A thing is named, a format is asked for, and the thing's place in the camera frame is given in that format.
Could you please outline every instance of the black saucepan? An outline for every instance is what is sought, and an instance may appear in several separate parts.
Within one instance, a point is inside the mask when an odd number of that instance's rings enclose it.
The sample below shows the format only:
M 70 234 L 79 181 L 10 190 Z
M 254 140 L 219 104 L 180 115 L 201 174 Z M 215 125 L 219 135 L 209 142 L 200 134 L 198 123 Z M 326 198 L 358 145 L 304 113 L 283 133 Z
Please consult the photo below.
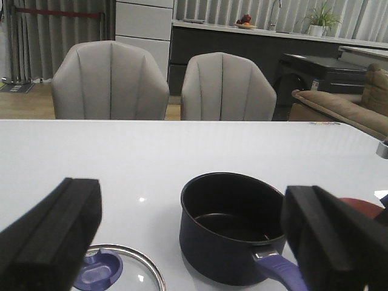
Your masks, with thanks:
M 186 260 L 204 276 L 248 286 L 268 278 L 289 290 L 307 290 L 296 265 L 284 259 L 280 226 L 283 195 L 236 173 L 208 173 L 181 194 L 179 242 Z

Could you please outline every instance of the chair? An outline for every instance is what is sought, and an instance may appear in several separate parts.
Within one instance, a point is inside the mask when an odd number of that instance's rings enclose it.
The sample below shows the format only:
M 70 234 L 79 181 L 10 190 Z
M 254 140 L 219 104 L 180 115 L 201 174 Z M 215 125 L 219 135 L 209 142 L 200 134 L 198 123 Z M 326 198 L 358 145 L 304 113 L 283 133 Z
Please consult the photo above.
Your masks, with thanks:
M 227 53 L 191 58 L 182 87 L 182 120 L 270 121 L 276 93 L 257 65 Z
M 58 119 L 164 119 L 169 99 L 152 55 L 115 41 L 74 45 L 52 93 Z

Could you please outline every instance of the beige sofa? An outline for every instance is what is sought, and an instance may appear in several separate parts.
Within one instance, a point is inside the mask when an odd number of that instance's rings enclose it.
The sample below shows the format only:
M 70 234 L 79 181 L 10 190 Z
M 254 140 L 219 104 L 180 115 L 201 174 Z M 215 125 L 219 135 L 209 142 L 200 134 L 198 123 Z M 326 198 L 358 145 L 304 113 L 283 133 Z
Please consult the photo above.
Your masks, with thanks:
M 299 102 L 289 121 L 339 121 L 380 140 L 388 136 L 388 72 L 377 64 L 368 68 L 362 95 L 299 90 L 292 95 Z

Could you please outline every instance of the potted plant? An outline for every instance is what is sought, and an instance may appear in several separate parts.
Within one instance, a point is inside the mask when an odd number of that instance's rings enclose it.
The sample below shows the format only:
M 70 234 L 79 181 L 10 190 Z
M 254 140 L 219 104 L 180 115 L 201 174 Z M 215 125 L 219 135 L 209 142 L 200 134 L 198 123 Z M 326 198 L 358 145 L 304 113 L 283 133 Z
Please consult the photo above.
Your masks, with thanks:
M 327 8 L 326 4 L 327 0 L 322 2 L 320 8 L 312 9 L 306 16 L 306 19 L 310 20 L 310 35 L 322 36 L 325 29 L 331 30 L 334 25 L 341 23 L 340 17 L 332 12 L 333 8 Z

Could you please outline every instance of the pot lid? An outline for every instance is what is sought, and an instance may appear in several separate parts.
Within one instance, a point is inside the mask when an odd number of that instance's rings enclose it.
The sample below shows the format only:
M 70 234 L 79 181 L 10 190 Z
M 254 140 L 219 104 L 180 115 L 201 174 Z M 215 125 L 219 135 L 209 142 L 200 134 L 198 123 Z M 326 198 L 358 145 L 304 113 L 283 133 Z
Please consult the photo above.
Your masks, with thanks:
M 90 246 L 72 291 L 166 291 L 161 272 L 141 252 L 114 244 Z

